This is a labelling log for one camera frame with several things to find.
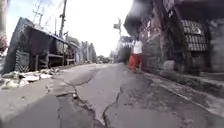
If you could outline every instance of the roof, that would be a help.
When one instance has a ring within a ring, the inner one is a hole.
[[[152,12],[153,0],[134,0],[131,10],[128,13],[124,27],[131,36],[138,33],[138,28],[141,26],[141,18]]]

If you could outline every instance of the rock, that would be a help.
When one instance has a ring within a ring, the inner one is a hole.
[[[2,89],[18,88],[19,82],[17,80],[5,79],[5,83],[2,85]]]
[[[21,81],[20,81],[20,83],[19,83],[19,87],[21,88],[21,87],[24,87],[24,86],[26,86],[27,84],[29,84],[29,82],[27,81],[27,80],[25,80],[25,79],[22,79]]]
[[[41,79],[47,79],[47,78],[51,78],[51,77],[52,77],[52,75],[48,75],[48,74],[41,74],[40,75]]]
[[[39,76],[27,76],[26,78],[24,78],[24,80],[28,81],[28,82],[35,82],[40,80]]]

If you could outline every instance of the shack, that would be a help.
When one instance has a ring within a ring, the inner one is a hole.
[[[29,72],[67,64],[74,58],[76,44],[35,27],[20,18],[11,38],[3,73]]]

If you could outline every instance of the red shorts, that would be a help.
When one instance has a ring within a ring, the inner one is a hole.
[[[142,55],[135,54],[135,67],[139,68],[140,63],[142,62]]]

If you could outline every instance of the road crack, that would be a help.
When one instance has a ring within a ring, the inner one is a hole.
[[[115,100],[112,104],[108,105],[108,106],[105,108],[105,110],[103,111],[102,117],[103,117],[104,125],[105,125],[107,128],[111,128],[111,123],[110,123],[110,120],[109,120],[108,117],[107,117],[106,112],[108,111],[108,109],[109,109],[110,107],[112,107],[113,105],[115,105],[115,104],[118,102],[118,100],[119,100],[119,98],[120,98],[120,95],[121,95],[122,93],[123,93],[123,89],[122,89],[122,86],[121,86],[121,87],[120,87],[120,92],[117,94],[116,100]]]

